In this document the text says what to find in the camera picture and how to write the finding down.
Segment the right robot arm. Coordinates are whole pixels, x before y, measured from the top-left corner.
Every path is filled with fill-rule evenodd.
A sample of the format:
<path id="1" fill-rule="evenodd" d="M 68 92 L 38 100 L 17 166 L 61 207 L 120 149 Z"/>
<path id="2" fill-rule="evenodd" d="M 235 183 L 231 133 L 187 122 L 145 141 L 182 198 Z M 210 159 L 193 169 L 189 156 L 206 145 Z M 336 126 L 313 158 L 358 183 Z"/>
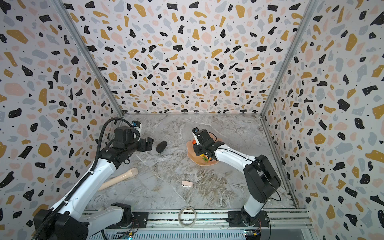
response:
<path id="1" fill-rule="evenodd" d="M 205 129 L 194 128 L 192 132 L 192 147 L 197 157 L 203 157 L 209 162 L 225 163 L 245 176 L 250 196 L 241 208 L 240 215 L 229 216 L 228 222 L 249 227 L 261 224 L 265 204 L 281 186 L 281 180 L 268 158 L 264 155 L 249 156 L 236 151 L 224 142 L 214 140 Z"/>

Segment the dark fake avocado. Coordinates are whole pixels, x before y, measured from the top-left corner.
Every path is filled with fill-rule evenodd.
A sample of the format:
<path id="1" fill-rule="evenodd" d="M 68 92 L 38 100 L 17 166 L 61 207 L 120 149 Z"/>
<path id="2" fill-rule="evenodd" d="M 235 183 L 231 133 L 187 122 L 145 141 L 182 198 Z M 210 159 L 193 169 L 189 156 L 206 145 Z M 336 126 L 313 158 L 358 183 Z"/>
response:
<path id="1" fill-rule="evenodd" d="M 168 143 L 166 141 L 160 142 L 156 147 L 156 152 L 162 153 L 166 149 L 167 145 Z"/>

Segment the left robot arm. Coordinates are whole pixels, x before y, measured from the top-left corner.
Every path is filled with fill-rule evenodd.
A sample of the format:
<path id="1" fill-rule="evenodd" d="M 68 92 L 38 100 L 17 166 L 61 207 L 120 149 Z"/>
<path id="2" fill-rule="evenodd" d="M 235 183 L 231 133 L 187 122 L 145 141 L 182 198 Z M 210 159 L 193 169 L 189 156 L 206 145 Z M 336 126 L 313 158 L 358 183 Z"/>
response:
<path id="1" fill-rule="evenodd" d="M 148 150 L 141 128 L 139 121 L 118 127 L 104 148 L 97 146 L 95 161 L 85 175 L 49 210 L 40 210 L 34 216 L 34 240 L 85 240 L 109 226 L 129 227 L 134 223 L 131 206 L 126 204 L 114 203 L 89 217 L 83 217 L 83 212 L 121 164 L 128 163 L 134 152 Z"/>

